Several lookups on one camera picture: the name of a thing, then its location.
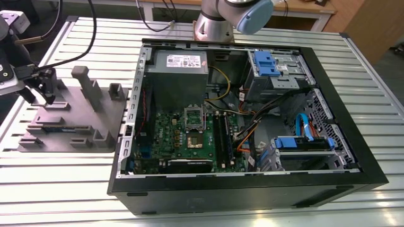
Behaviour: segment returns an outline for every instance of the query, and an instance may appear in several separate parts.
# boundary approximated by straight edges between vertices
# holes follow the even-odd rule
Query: metal workbench
[[[87,48],[92,19],[66,22],[42,64],[70,59]],[[151,22],[162,28],[166,22]],[[58,67],[70,86],[74,65],[107,87],[131,88],[143,38],[192,39],[192,24],[155,33],[142,21],[99,19],[96,42],[79,61]],[[339,34],[264,29],[235,33],[239,43],[312,47],[390,184],[310,209],[134,216],[107,195],[114,154],[20,153],[18,142],[36,108],[20,98],[0,127],[0,224],[92,223],[95,226],[396,226],[404,225],[404,108],[350,39]]]

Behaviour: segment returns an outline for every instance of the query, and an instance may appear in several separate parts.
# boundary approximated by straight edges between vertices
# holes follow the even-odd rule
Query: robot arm
[[[251,35],[267,24],[274,11],[271,0],[204,0],[195,26],[195,39],[231,42],[234,27]]]

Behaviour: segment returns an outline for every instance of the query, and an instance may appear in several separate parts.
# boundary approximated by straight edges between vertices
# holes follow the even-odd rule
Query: ram slot
[[[222,128],[220,128],[220,115],[216,114],[214,116],[214,138],[215,138],[215,152],[216,152],[216,164],[218,168],[226,168],[226,156],[223,153],[224,150],[224,141],[222,135]]]

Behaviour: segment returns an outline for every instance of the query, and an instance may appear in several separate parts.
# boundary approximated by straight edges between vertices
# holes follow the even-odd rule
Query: black cable
[[[184,11],[183,15],[179,17],[179,21],[184,18],[187,12],[188,12],[188,9]]]
[[[167,4],[166,0],[163,0],[163,2],[164,2],[164,5],[166,5],[166,8],[167,8],[167,9],[168,9],[168,11],[170,11],[171,18],[172,18],[175,21],[178,21],[178,19],[176,19],[175,15],[172,14],[172,11],[175,11],[175,10],[171,10],[171,8],[168,7],[168,4]]]
[[[258,151],[255,149],[255,131],[250,135],[248,138],[248,145],[250,145],[250,156],[254,158],[254,160],[258,160]],[[248,171],[255,172],[258,171],[258,162],[255,162],[255,165],[248,165]]]
[[[60,19],[62,19],[62,11],[63,11],[63,0],[59,0],[58,15],[56,15],[56,18],[55,18],[54,25],[50,28],[50,30],[47,31],[47,33],[42,36],[36,36],[36,37],[32,37],[32,38],[16,40],[14,42],[14,44],[15,45],[28,45],[28,44],[34,44],[34,43],[39,43],[39,42],[44,41],[51,36],[51,34],[55,32],[56,25],[58,25],[58,23],[60,22]]]
[[[139,12],[139,16],[140,16],[140,19],[144,23],[144,25],[147,26],[148,29],[151,29],[154,32],[163,32],[164,30],[167,30],[170,28],[170,26],[172,25],[174,22],[170,22],[168,25],[162,28],[162,29],[154,29],[146,22],[144,18],[143,18],[143,15],[142,15],[142,11],[140,11],[140,6],[139,6],[139,0],[136,0],[136,5],[138,5],[138,12]]]
[[[220,99],[220,102],[226,105],[226,107],[227,107],[230,110],[232,109],[232,108],[230,107],[228,103],[227,103],[223,99]]]
[[[54,64],[50,64],[50,65],[46,65],[46,66],[42,66],[38,68],[38,70],[46,70],[46,69],[50,69],[50,68],[54,68],[56,66],[60,66],[66,63],[70,63],[75,60],[79,60],[80,58],[83,58],[91,51],[91,48],[94,47],[94,44],[95,44],[95,36],[96,36],[96,13],[95,13],[95,6],[94,6],[94,2],[92,0],[87,0],[88,1],[88,4],[90,4],[90,9],[91,9],[91,14],[94,16],[94,36],[91,37],[91,41],[90,41],[90,44],[88,44],[88,48],[86,50],[86,52],[83,54],[80,54],[78,57],[74,57],[68,60],[64,60],[64,61],[60,61],[60,62],[56,62]]]
[[[288,17],[288,13],[290,13],[290,5],[288,5],[288,2],[287,0],[284,0],[286,2],[286,12],[284,12],[284,16]]]
[[[206,101],[212,107],[215,107],[218,110],[226,111],[227,109],[220,108],[219,106],[216,106],[211,101]]]
[[[175,3],[172,2],[172,0],[170,0],[170,2],[171,2],[171,5],[172,5],[172,8],[175,9],[176,21],[179,21],[179,13],[178,13],[178,9],[176,9]]]
[[[244,134],[247,131],[251,131],[254,126],[259,123],[262,120],[262,115],[266,114],[268,111],[275,109],[291,96],[302,93],[307,93],[312,90],[312,88],[307,87],[299,90],[292,90],[284,93],[282,96],[279,96],[276,99],[271,100],[256,112],[251,119],[250,125],[246,127],[244,130],[239,132],[239,135]]]
[[[163,17],[170,16],[171,20],[174,20],[172,16],[167,14],[167,11],[168,11],[168,10],[167,10],[167,8],[156,8],[156,9],[159,9],[159,10],[160,10],[160,12],[162,12],[162,16],[163,16]]]
[[[48,30],[48,32],[43,36],[40,36],[42,40],[47,39],[50,37],[50,35],[52,34],[52,32],[55,31],[56,24],[60,21],[62,11],[63,11],[63,0],[59,0],[59,9],[58,9],[56,19],[55,19],[54,25],[52,25],[51,29]]]

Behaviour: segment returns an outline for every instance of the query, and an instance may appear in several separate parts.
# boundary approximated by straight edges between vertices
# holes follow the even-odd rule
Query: power cable
[[[54,25],[52,25],[51,29],[47,31],[47,33],[38,37],[16,40],[14,42],[14,44],[15,45],[27,45],[27,44],[34,44],[34,43],[39,43],[39,42],[44,41],[51,36],[51,34],[54,33],[54,31],[56,29],[56,25],[60,22],[60,18],[62,18],[62,11],[63,11],[63,0],[59,0],[59,9],[58,9],[56,19],[55,19]]]
[[[162,29],[154,29],[154,28],[147,24],[147,22],[146,22],[146,20],[144,20],[144,18],[143,18],[142,11],[140,11],[139,0],[136,0],[136,6],[138,6],[138,12],[139,12],[140,19],[142,19],[144,25],[147,26],[147,28],[148,28],[150,30],[152,30],[154,32],[163,32],[164,30],[167,30],[167,29],[175,24],[175,20],[174,20],[174,21],[171,21],[171,22],[168,23],[168,25],[167,25],[164,28],[162,28]]]
[[[46,65],[46,66],[42,66],[42,67],[38,68],[38,70],[46,70],[46,69],[54,68],[56,66],[60,66],[60,65],[63,65],[66,63],[70,63],[70,62],[72,62],[75,60],[79,60],[80,58],[83,58],[90,53],[91,48],[94,47],[94,44],[95,44],[95,36],[96,36],[96,13],[95,13],[95,6],[94,6],[92,0],[87,0],[87,1],[88,1],[90,9],[91,9],[91,14],[92,14],[92,17],[94,17],[94,35],[91,37],[91,41],[90,41],[90,44],[88,44],[86,52],[82,53],[78,57],[74,57],[74,58],[71,58],[68,60],[56,62],[56,63]]]

